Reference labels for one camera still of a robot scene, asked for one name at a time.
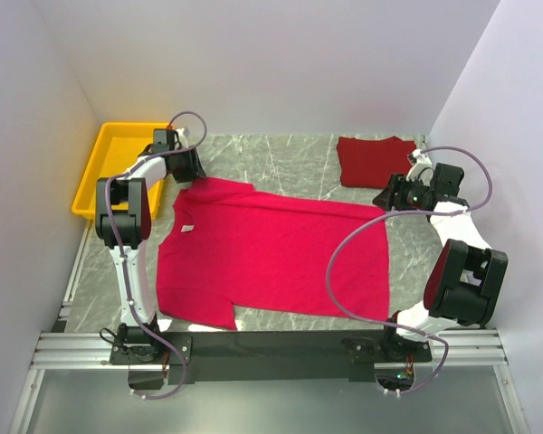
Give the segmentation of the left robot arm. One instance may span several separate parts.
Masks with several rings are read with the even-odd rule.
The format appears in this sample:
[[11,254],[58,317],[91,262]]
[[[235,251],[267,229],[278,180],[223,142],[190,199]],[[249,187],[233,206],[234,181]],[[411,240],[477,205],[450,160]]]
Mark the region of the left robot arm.
[[152,229],[148,191],[168,176],[178,183],[205,176],[186,127],[172,125],[153,131],[152,141],[134,164],[121,173],[101,177],[95,192],[95,231],[109,249],[117,274],[120,324],[113,350],[153,363],[175,355],[186,357],[161,335],[148,289],[146,249]]

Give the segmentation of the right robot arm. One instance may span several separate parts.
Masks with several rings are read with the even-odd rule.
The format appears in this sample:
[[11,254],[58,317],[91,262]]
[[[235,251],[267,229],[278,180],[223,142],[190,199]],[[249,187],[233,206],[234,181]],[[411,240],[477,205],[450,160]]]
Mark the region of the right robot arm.
[[508,267],[506,253],[495,250],[476,229],[469,204],[459,196],[464,171],[439,164],[425,182],[418,175],[391,175],[373,200],[384,211],[432,212],[428,222],[443,248],[424,287],[423,300],[395,312],[379,338],[388,360],[424,352],[426,337],[453,326],[484,327],[491,320]]

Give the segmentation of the aluminium rail frame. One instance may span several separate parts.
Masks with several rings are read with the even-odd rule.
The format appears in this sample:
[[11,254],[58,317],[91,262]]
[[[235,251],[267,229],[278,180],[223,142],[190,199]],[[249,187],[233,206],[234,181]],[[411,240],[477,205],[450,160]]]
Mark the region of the aluminium rail frame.
[[451,329],[404,398],[348,379],[195,382],[163,400],[127,390],[140,366],[110,364],[93,333],[39,336],[13,433],[525,433],[496,330]]

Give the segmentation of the yellow plastic tray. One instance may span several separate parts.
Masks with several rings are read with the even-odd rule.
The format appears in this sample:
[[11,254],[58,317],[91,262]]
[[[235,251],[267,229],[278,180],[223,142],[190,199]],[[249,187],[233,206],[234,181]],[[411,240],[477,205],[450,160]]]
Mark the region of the yellow plastic tray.
[[152,143],[153,132],[166,122],[106,122],[100,128],[71,211],[88,221],[95,218],[96,183],[101,177],[123,173]]

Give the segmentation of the folded dark red t-shirt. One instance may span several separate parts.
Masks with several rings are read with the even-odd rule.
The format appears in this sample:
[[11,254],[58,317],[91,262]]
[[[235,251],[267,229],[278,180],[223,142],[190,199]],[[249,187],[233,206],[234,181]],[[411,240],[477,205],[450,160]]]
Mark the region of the folded dark red t-shirt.
[[416,143],[396,136],[379,140],[340,137],[336,150],[344,187],[384,189],[392,175],[408,174],[408,156],[416,150]]

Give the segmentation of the bright red t-shirt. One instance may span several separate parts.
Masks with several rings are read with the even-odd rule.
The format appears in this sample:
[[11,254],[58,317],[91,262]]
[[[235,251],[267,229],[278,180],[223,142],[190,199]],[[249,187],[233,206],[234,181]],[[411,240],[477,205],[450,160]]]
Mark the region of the bright red t-shirt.
[[376,207],[206,178],[173,209],[157,258],[164,315],[231,330],[237,307],[387,318],[389,249]]

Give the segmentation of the black base beam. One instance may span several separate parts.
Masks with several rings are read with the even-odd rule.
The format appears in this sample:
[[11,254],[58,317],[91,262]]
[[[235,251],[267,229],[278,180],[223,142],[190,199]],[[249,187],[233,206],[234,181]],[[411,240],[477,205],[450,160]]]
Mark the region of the black base beam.
[[379,363],[428,363],[428,344],[401,342],[388,331],[165,332],[176,349],[129,328],[110,351],[113,366],[157,368],[175,384],[348,379],[373,382]]

